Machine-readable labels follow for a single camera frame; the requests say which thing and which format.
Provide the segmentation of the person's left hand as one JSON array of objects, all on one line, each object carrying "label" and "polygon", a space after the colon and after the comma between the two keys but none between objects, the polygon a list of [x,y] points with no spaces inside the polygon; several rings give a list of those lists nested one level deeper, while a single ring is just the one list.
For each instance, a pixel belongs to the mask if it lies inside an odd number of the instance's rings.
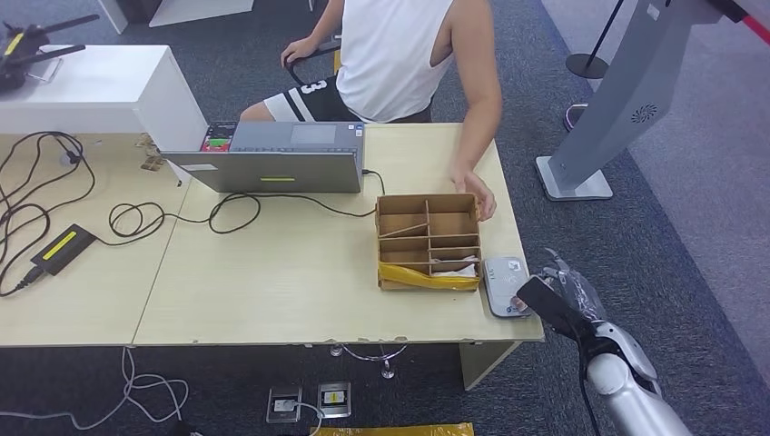
[{"label": "person's left hand", "polygon": [[497,209],[495,195],[475,172],[465,169],[453,170],[450,180],[458,193],[474,196],[480,222],[487,221],[493,216]]}]

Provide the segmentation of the person's right hand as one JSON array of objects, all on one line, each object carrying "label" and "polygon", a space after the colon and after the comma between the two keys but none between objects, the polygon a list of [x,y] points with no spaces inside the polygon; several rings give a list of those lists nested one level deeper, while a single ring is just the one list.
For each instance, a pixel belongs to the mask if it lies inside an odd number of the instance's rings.
[{"label": "person's right hand", "polygon": [[281,66],[287,68],[297,59],[306,58],[312,55],[318,49],[319,45],[319,40],[313,36],[307,36],[289,43],[281,52]]}]

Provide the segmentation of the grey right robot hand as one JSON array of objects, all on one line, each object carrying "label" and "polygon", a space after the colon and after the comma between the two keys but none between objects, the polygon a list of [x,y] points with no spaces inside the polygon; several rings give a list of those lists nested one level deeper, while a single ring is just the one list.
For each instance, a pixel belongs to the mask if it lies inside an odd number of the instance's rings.
[{"label": "grey right robot hand", "polygon": [[517,290],[517,298],[556,333],[578,342],[594,338],[606,311],[596,289],[554,250],[550,266],[531,275]]}]

